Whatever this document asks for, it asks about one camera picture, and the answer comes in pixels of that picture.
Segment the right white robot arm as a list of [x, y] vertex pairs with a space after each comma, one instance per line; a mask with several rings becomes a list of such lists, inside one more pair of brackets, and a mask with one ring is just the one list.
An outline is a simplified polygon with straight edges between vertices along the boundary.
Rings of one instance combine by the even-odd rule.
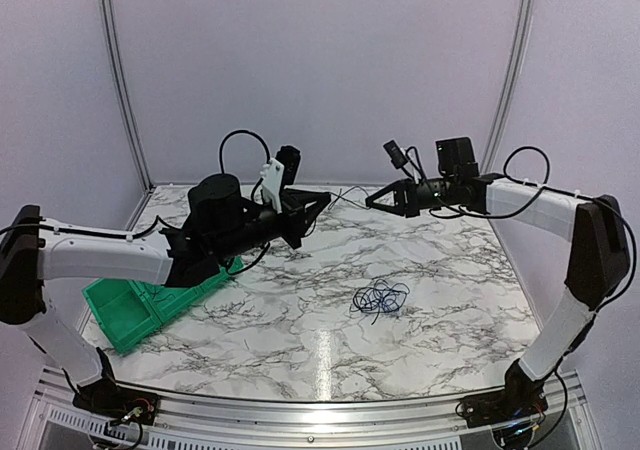
[[[450, 217], [487, 221], [515, 220], [548, 231], [570, 244], [560, 301], [539, 335], [508, 368], [502, 389], [462, 399], [462, 415], [471, 426], [523, 418], [542, 409], [543, 386], [575, 351], [598, 313], [628, 289], [637, 245], [611, 195], [590, 197], [511, 177], [505, 171], [483, 174], [469, 138], [436, 144], [438, 175], [427, 177], [415, 148], [393, 140], [384, 150], [405, 173], [366, 200], [370, 209], [405, 218], [446, 209]], [[409, 166], [414, 169], [406, 171]]]

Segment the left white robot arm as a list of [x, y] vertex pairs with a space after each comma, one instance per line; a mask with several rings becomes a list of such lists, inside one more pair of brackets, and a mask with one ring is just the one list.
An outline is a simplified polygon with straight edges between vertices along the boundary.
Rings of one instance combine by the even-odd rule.
[[243, 196], [239, 179], [220, 169], [189, 189], [189, 214], [178, 227], [155, 222], [138, 233], [82, 227], [23, 206], [1, 231], [2, 323], [20, 327], [102, 413], [119, 414], [126, 393], [108, 357], [57, 315], [45, 282], [105, 278], [191, 288], [273, 240], [297, 249], [331, 200], [327, 192], [293, 188], [299, 164], [293, 146], [267, 154], [259, 201]]

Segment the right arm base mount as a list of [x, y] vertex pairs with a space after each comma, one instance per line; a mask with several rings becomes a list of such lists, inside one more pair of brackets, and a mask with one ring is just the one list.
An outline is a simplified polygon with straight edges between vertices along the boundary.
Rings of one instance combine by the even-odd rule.
[[464, 396], [455, 412], [468, 428], [477, 428], [541, 415], [547, 409], [547, 400], [541, 394], [534, 394], [524, 402], [509, 403], [505, 392], [496, 390]]

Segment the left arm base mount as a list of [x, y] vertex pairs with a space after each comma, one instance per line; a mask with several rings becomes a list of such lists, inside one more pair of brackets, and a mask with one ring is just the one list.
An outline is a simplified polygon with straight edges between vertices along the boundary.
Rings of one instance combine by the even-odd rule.
[[116, 386], [114, 388], [81, 389], [73, 398], [73, 406], [98, 415], [120, 419], [135, 408], [142, 414], [134, 420], [143, 425], [155, 422], [159, 395], [152, 392]]

